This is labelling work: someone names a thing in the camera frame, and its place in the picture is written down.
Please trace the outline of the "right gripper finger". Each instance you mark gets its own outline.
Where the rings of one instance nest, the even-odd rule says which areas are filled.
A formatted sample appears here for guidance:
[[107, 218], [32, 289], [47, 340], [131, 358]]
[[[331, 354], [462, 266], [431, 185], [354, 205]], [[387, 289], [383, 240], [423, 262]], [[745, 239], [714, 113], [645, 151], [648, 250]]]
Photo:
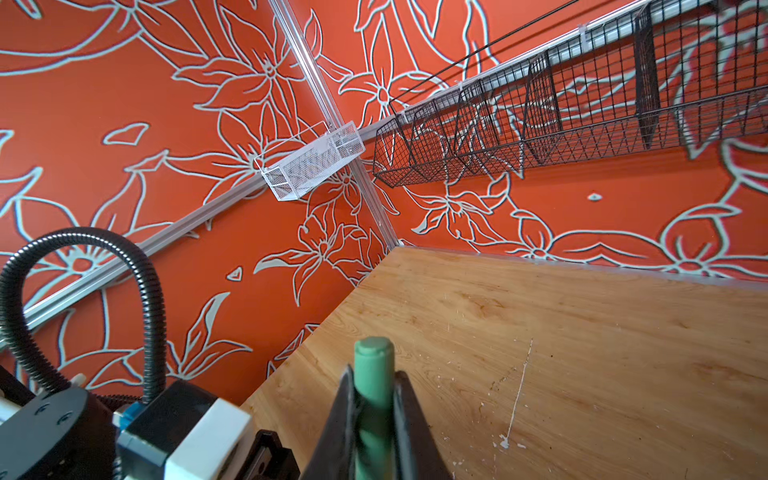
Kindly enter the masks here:
[[405, 371], [393, 384], [395, 479], [451, 479]]

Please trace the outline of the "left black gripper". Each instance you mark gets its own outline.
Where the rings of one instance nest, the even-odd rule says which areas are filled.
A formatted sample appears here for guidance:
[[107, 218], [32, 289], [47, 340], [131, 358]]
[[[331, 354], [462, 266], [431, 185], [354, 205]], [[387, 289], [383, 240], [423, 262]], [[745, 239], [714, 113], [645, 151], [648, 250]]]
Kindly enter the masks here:
[[[315, 450], [303, 470], [302, 479], [355, 478], [357, 423], [362, 411], [354, 385], [354, 372], [347, 365]], [[237, 480], [298, 480], [300, 469], [293, 451], [283, 446], [278, 433], [259, 430]]]

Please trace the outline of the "green pen cap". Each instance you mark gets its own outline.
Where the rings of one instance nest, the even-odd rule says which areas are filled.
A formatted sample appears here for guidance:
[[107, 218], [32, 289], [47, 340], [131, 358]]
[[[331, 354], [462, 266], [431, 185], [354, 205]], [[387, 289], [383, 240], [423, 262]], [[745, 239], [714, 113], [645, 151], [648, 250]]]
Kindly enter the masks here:
[[373, 336], [355, 343], [356, 479], [393, 478], [394, 364], [394, 345], [388, 338]]

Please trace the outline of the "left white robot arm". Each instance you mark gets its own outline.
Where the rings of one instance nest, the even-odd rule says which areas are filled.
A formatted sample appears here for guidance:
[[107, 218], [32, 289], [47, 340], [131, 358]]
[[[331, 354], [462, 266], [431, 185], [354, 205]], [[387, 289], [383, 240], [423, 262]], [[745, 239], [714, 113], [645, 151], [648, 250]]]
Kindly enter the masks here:
[[76, 375], [111, 406], [147, 406], [176, 382], [243, 402], [275, 368], [284, 330], [257, 312], [264, 289], [246, 279], [241, 243], [198, 234], [156, 255], [97, 228], [46, 234], [11, 259], [19, 283], [33, 261], [61, 255], [76, 273], [100, 253], [123, 273], [37, 330], [15, 321], [15, 366], [38, 388], [61, 391]]

